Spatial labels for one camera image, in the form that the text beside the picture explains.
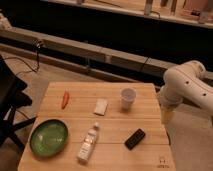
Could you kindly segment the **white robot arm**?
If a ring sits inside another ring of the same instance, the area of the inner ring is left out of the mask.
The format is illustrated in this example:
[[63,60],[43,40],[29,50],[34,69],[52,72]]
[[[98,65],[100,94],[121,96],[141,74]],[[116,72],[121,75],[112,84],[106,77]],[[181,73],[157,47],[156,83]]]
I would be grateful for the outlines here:
[[164,72],[164,85],[157,93],[161,107],[161,122],[167,124],[173,110],[188,99],[211,116],[213,124],[213,87],[202,81],[206,69],[196,60],[170,67]]

